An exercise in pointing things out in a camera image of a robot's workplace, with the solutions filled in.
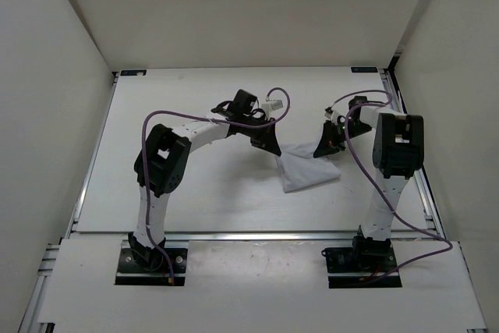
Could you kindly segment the white skirt cloth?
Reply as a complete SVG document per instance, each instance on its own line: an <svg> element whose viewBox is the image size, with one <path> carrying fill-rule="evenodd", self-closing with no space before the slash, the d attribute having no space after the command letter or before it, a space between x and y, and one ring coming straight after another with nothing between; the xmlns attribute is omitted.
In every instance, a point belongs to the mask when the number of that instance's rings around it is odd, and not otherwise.
<svg viewBox="0 0 499 333"><path fill-rule="evenodd" d="M341 171L328 158L315 158L318 142L288 143L275 157L284 193L306 190L341 177Z"/></svg>

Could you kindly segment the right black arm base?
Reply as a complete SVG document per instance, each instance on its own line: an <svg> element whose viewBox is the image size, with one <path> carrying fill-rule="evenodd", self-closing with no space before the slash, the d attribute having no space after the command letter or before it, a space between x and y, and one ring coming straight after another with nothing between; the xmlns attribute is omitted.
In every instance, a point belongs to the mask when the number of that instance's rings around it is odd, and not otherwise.
<svg viewBox="0 0 499 333"><path fill-rule="evenodd" d="M357 235L350 247L326 247L330 289L396 289L402 287L391 240L375 241Z"/></svg>

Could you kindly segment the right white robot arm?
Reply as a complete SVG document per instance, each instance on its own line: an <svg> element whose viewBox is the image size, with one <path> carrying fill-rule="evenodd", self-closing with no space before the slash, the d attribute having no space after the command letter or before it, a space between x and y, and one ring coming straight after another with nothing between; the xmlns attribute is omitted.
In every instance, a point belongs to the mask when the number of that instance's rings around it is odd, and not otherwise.
<svg viewBox="0 0 499 333"><path fill-rule="evenodd" d="M350 100L349 111L343 116L331 106L325 109L326 121L313 156L336 154L345 149L347 136L375 131L372 162L377 187L350 251L352 265L366 271L388 258L391 225L402 191L423 166L423 117L397 112L366 96Z"/></svg>

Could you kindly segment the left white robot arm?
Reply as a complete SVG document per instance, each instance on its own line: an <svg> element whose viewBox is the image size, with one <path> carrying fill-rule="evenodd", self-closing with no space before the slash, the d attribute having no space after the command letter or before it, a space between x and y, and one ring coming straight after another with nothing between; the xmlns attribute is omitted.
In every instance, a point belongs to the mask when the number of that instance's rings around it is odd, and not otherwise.
<svg viewBox="0 0 499 333"><path fill-rule="evenodd" d="M154 271L172 258L165 250L165 215L169 197L179 187L189 156L214 141L242 134L252 147L281 155L273 116L281 111L288 114L291 101L257 97L238 90L235 97L223 101L205 116L187 115L174 111L154 111L143 121L141 149L133 169L140 186L140 209L136 228L129 234L133 259L147 271ZM167 127L160 123L150 126L157 115L176 116L186 124Z"/></svg>

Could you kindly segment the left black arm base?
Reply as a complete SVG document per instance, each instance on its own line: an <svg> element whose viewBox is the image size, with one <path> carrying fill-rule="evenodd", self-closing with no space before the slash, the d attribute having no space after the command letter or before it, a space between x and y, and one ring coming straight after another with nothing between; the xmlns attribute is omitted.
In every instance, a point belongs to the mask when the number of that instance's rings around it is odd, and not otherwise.
<svg viewBox="0 0 499 333"><path fill-rule="evenodd" d="M127 242L122 242L115 272L116 285L181 287L186 282L188 245L174 244L165 248L172 262L174 277L170 277L165 256L153 250L152 260L144 260Z"/></svg>

